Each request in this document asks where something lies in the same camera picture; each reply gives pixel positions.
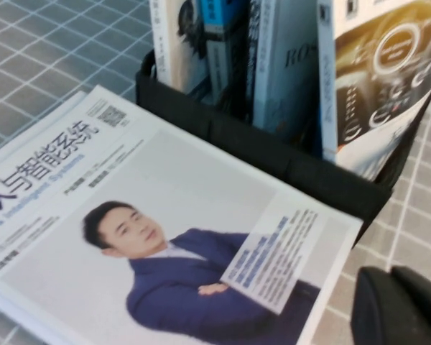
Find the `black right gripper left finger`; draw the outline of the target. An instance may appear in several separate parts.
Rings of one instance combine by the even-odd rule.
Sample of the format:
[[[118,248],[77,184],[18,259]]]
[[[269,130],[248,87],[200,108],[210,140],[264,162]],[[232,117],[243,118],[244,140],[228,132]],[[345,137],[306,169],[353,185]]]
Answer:
[[[358,271],[351,333],[355,344],[431,344],[431,328],[404,288],[376,267]]]

